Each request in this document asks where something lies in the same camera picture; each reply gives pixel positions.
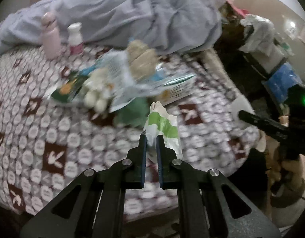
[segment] patterned bedsheet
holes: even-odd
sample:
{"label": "patterned bedsheet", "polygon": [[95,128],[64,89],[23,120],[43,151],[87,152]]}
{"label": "patterned bedsheet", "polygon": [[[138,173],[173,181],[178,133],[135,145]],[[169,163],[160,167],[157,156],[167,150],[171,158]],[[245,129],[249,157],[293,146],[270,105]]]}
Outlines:
{"label": "patterned bedsheet", "polygon": [[[94,64],[109,49],[87,46],[83,55],[47,61],[42,48],[19,46],[0,56],[0,204],[35,215],[87,168],[100,171],[136,147],[140,129],[114,127],[83,107],[61,107],[42,99],[65,82],[71,69]],[[229,176],[246,160],[258,130],[236,129],[230,103],[238,90],[188,55],[164,57],[166,71],[195,72],[192,95],[166,107],[178,117],[184,160],[194,168],[217,168]],[[175,190],[161,190],[149,160],[142,190],[127,190],[125,220],[156,215],[177,206]]]}

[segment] white bottle cap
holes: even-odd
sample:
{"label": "white bottle cap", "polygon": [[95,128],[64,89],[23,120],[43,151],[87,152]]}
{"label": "white bottle cap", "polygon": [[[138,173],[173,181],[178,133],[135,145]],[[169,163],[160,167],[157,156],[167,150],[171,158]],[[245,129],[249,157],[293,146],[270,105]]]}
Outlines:
{"label": "white bottle cap", "polygon": [[77,23],[73,23],[68,27],[68,31],[70,33],[77,33],[81,30],[82,28],[82,23],[77,22]]}

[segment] pink bottle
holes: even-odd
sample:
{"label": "pink bottle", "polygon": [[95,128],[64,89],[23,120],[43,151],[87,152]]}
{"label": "pink bottle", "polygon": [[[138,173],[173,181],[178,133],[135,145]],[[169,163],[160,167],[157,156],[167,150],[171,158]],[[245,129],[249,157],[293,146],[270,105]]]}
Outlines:
{"label": "pink bottle", "polygon": [[47,12],[41,19],[42,46],[47,59],[52,60],[62,52],[60,30],[54,13]]}

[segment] triangular cutout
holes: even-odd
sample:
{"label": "triangular cutout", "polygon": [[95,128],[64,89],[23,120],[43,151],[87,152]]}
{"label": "triangular cutout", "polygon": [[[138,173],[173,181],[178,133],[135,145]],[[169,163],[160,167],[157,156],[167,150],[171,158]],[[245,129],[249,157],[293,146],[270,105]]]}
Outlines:
{"label": "triangular cutout", "polygon": [[65,219],[69,219],[80,191],[81,186],[77,185],[52,209],[52,214],[58,215]]}
{"label": "triangular cutout", "polygon": [[251,208],[230,187],[222,185],[222,191],[234,219],[251,213]]}

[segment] crumpled snack wrapper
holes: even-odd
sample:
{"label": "crumpled snack wrapper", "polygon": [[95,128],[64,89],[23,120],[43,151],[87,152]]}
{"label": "crumpled snack wrapper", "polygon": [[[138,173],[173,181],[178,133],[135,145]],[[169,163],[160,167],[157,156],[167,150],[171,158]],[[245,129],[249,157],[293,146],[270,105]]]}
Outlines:
{"label": "crumpled snack wrapper", "polygon": [[159,101],[150,106],[150,114],[143,128],[143,134],[146,135],[149,146],[147,156],[152,162],[157,163],[156,140],[158,135],[163,135],[165,146],[173,149],[177,158],[182,159],[177,117],[168,114]]}

